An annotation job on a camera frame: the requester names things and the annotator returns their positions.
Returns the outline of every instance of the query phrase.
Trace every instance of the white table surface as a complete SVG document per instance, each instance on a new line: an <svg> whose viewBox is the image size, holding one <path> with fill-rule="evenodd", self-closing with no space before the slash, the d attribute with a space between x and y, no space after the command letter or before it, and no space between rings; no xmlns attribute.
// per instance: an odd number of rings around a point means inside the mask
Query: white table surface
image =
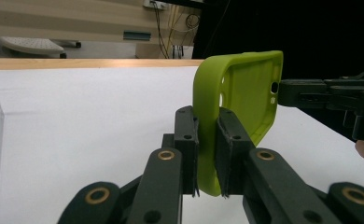
<svg viewBox="0 0 364 224"><path fill-rule="evenodd" d="M56 223L83 187L120 187L141 175L149 154L191 105L197 67L0 71L5 112L0 224ZM281 153L318 189L364 186L354 143L296 108L279 106L259 144ZM184 197L183 223L248 223L241 196Z"/></svg>

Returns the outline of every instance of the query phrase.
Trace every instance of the power outlet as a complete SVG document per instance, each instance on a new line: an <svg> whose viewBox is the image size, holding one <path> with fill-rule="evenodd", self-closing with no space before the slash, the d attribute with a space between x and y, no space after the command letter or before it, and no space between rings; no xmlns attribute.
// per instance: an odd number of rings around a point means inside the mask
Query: power outlet
<svg viewBox="0 0 364 224"><path fill-rule="evenodd" d="M168 4L167 3L163 3L163 2L158 2L158 1L153 1L153 0L144 0L144 7L150 7L150 8L154 8L153 2L156 3L156 6L159 10L165 10L166 8L168 8Z"/></svg>

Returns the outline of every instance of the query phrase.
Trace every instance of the lime green silicone case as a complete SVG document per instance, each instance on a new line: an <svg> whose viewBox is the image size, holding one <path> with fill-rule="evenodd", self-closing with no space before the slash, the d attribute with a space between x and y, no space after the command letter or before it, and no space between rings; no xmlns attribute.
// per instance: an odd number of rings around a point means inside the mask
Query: lime green silicone case
<svg viewBox="0 0 364 224"><path fill-rule="evenodd" d="M277 87L281 79L282 51L248 52L207 58L193 84L193 112L199 119L199 188L218 196L215 170L216 125L219 101L232 110L257 145L273 125Z"/></svg>

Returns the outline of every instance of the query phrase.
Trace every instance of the green phone case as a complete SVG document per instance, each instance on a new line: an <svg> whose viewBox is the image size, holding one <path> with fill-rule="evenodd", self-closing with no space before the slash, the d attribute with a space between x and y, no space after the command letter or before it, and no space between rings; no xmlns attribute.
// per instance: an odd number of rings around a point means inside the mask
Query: green phone case
<svg viewBox="0 0 364 224"><path fill-rule="evenodd" d="M248 52L207 58L193 84L193 112L199 119L199 188L218 196L215 170L216 125L219 103L232 110L257 145L273 125L282 51Z"/></svg>

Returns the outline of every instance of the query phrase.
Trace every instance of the floor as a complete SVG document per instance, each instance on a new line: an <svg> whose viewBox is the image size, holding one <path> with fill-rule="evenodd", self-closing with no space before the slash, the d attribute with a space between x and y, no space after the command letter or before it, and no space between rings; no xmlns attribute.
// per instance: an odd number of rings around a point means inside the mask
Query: floor
<svg viewBox="0 0 364 224"><path fill-rule="evenodd" d="M76 42L56 41L56 44L62 46L69 59L135 59L134 43L113 43L113 42L95 42L81 41L81 48L76 47ZM183 59L191 59L193 47L184 47ZM17 52L12 49L3 47L0 44L0 58L59 58L58 54L40 55Z"/></svg>

